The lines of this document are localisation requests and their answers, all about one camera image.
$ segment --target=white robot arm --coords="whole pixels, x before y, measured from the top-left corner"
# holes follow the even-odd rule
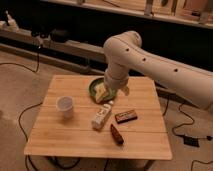
[[[104,43],[108,60],[105,85],[111,89],[124,87],[132,68],[176,92],[199,108],[213,113],[213,73],[160,57],[141,49],[137,32],[129,31],[110,37]]]

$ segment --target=black cable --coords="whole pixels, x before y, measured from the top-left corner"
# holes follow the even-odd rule
[[[73,163],[71,166],[62,166],[58,160],[57,157],[54,157],[55,158],[55,163],[56,163],[56,166],[59,167],[60,169],[64,169],[64,170],[69,170],[69,169],[72,169],[74,168],[81,160],[81,158],[77,158],[76,162]]]
[[[121,6],[119,6],[118,4],[115,4],[115,3],[113,3],[113,2],[109,2],[109,1],[107,1],[107,0],[102,0],[102,1],[103,1],[103,2],[106,2],[106,3],[110,4],[110,5],[113,5],[113,6],[115,6],[115,7],[121,8]]]
[[[212,164],[213,163],[213,161],[203,162],[203,161],[199,161],[199,160],[193,160],[192,163],[191,163],[191,171],[193,171],[193,167],[194,167],[195,162],[201,163],[201,164]]]
[[[20,127],[22,133],[24,134],[25,141],[28,140],[28,137],[27,137],[27,133],[25,132],[24,128],[23,128],[22,125],[21,125],[21,117],[23,116],[23,114],[24,114],[27,110],[30,110],[30,109],[32,109],[32,108],[34,108],[34,107],[37,107],[37,106],[41,105],[41,104],[42,104],[42,102],[41,102],[41,103],[38,103],[38,104],[36,104],[36,105],[32,105],[32,106],[30,106],[30,107],[27,107],[26,109],[24,109],[24,110],[21,112],[21,114],[20,114],[19,117],[18,117],[18,124],[19,124],[19,127]],[[30,162],[31,166],[33,167],[33,169],[34,169],[35,171],[38,171],[37,167],[35,166],[35,164],[33,163],[32,159],[31,159],[31,157],[30,157],[30,156],[25,156],[25,167],[26,167],[27,171],[30,171],[30,169],[29,169],[29,167],[28,167],[28,164],[27,164],[27,160],[29,160],[29,162]]]
[[[55,167],[58,167],[59,169],[63,170],[69,170],[77,166],[77,164],[80,162],[81,158],[77,158],[76,162],[72,164],[71,166],[62,166],[59,162],[59,159],[57,157],[46,157],[46,159]]]
[[[25,167],[26,167],[27,171],[30,171],[28,164],[27,164],[27,156],[25,156],[24,162],[25,162]]]
[[[174,95],[174,93],[169,93],[169,94],[167,95],[166,107],[165,107],[165,110],[164,110],[164,112],[163,112],[163,116],[165,116],[166,113],[167,113],[167,110],[168,110],[168,107],[169,107],[169,102],[170,102],[170,97],[171,97],[172,95]]]
[[[176,130],[177,128],[180,128],[180,127],[185,126],[185,125],[193,125],[193,124],[195,123],[195,120],[194,120],[193,117],[191,117],[189,114],[187,114],[187,113],[185,113],[184,111],[181,110],[181,107],[182,107],[185,103],[186,103],[186,100],[185,100],[182,104],[180,104],[178,110],[179,110],[182,114],[184,114],[185,116],[187,116],[188,118],[190,118],[190,119],[191,119],[191,122],[182,123],[182,124],[177,125],[177,126],[175,126],[175,127],[172,128],[172,133],[173,133],[175,136],[178,136],[178,137],[183,137],[184,135],[183,135],[183,134],[177,134],[177,133],[175,132],[175,130]]]
[[[39,63],[40,63],[39,51],[38,51],[38,53],[37,53],[37,65],[36,65],[36,69],[35,69],[35,70],[33,70],[33,69],[31,69],[31,68],[28,68],[28,67],[26,67],[26,66],[24,66],[24,65],[22,65],[22,64],[17,64],[17,63],[13,63],[13,62],[4,62],[4,63],[0,63],[0,65],[16,65],[16,66],[25,68],[25,69],[27,69],[27,70],[33,72],[33,73],[37,73],[37,72],[38,72],[38,69],[39,69]]]
[[[31,159],[31,156],[28,155],[27,158],[28,158],[28,160],[29,160],[31,166],[33,167],[33,169],[34,169],[35,171],[39,171],[39,170],[37,169],[36,165],[33,163],[32,159]]]
[[[106,160],[106,163],[105,163],[105,165],[104,165],[104,171],[107,170],[108,163],[109,163],[109,159]]]
[[[19,127],[20,127],[22,133],[24,134],[24,137],[25,137],[25,140],[26,140],[26,141],[28,140],[28,137],[27,137],[27,133],[25,132],[24,128],[23,128],[22,125],[21,125],[21,117],[23,116],[23,114],[24,114],[27,110],[30,110],[30,109],[32,109],[32,108],[34,108],[34,107],[37,107],[37,106],[40,106],[42,103],[43,103],[43,102],[38,103],[38,104],[36,104],[36,105],[32,105],[32,106],[30,106],[30,107],[27,107],[26,109],[24,109],[24,110],[21,112],[21,114],[20,114],[19,117],[18,117],[18,124],[19,124]]]

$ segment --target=white paper cup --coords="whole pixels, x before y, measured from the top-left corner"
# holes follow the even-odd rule
[[[56,102],[56,108],[63,113],[65,118],[73,115],[73,99],[70,96],[59,97]]]

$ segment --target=wooden shelf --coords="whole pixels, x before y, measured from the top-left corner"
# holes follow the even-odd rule
[[[175,15],[174,13],[170,12],[171,10],[169,9],[169,7],[171,7],[171,2],[169,4],[167,4],[166,7],[160,8],[158,5],[159,0],[157,0],[154,3],[154,7],[153,7],[153,12],[155,13],[154,16],[144,15],[143,3],[141,3],[141,5],[138,5],[136,10],[133,9],[133,7],[136,7],[136,5],[132,4],[131,6],[129,6],[128,3],[130,3],[130,0],[126,0],[126,1],[128,1],[128,3],[123,3],[123,5],[121,4],[121,0],[108,0],[109,2],[112,2],[112,3],[115,3],[115,2],[119,3],[121,8],[116,7],[110,3],[103,2],[101,0],[86,0],[85,3],[83,3],[82,5],[78,5],[76,3],[76,0],[42,0],[42,1],[50,2],[50,3],[57,3],[57,4],[62,4],[62,5],[70,5],[70,6],[75,6],[75,7],[79,7],[79,8],[85,8],[85,9],[99,10],[99,11],[104,11],[104,12],[109,12],[109,13],[117,13],[117,14],[147,18],[150,20],[165,21],[165,22],[170,22],[170,23],[177,23],[177,24],[189,25],[189,26],[194,26],[194,27],[213,29],[213,24],[209,24],[209,23],[199,24],[198,21],[184,19],[183,17],[181,17],[179,15],[179,13],[178,13],[178,15]],[[177,8],[180,8],[182,6],[182,2],[183,2],[182,0],[180,0],[180,2],[178,1]]]

